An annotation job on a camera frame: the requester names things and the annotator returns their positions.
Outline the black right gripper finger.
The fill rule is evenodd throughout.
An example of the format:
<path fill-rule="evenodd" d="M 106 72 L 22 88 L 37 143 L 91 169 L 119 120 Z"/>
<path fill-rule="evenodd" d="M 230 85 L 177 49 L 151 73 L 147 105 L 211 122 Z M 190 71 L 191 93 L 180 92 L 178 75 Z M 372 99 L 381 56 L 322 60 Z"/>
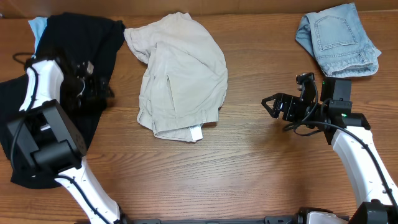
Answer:
<path fill-rule="evenodd" d="M 276 101 L 277 103 L 280 103 L 282 101 L 283 96 L 284 96 L 283 93 L 276 93 L 272 96 L 268 96 L 268 97 L 262 99 L 261 104 L 266 105 L 267 102 L 269 102 L 269 101 Z"/>
<path fill-rule="evenodd" d="M 279 117 L 281 108 L 283 107 L 281 102 L 274 101 L 272 105 L 269 105 L 267 102 L 262 102 L 261 104 L 272 118 Z"/>

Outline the beige shorts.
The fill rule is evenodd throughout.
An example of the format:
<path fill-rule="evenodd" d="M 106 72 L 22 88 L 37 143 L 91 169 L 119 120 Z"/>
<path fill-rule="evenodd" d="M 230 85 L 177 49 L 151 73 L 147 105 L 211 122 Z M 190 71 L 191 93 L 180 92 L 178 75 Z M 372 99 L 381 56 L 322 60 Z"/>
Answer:
<path fill-rule="evenodd" d="M 176 12 L 124 31 L 125 41 L 147 68 L 137 122 L 157 138 L 197 142 L 201 127 L 219 120 L 228 69 L 211 34 L 190 14 Z"/>

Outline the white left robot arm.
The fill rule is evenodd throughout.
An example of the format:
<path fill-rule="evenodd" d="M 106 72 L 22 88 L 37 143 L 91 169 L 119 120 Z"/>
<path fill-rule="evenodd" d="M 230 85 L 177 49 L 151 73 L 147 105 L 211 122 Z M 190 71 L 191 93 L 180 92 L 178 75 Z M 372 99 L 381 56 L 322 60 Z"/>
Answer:
<path fill-rule="evenodd" d="M 72 67 L 60 58 L 28 59 L 28 84 L 18 115 L 7 123 L 12 135 L 10 162 L 27 162 L 24 177 L 40 175 L 62 185 L 86 213 L 90 223 L 129 223 L 118 203 L 104 191 L 86 160 L 85 140 L 67 111 L 112 96 L 92 75 L 90 62 Z"/>

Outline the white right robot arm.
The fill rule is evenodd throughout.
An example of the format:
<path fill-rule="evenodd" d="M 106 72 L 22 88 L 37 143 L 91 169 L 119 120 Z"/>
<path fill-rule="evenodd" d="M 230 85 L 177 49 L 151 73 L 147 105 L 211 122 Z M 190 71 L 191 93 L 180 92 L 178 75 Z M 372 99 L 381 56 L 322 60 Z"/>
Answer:
<path fill-rule="evenodd" d="M 354 190 L 358 208 L 349 223 L 397 223 L 397 184 L 376 150 L 365 115 L 352 112 L 351 80 L 325 78 L 320 90 L 309 73 L 296 82 L 299 96 L 276 93 L 262 99 L 262 106 L 288 122 L 284 131 L 305 126 L 307 136 L 325 135 Z"/>

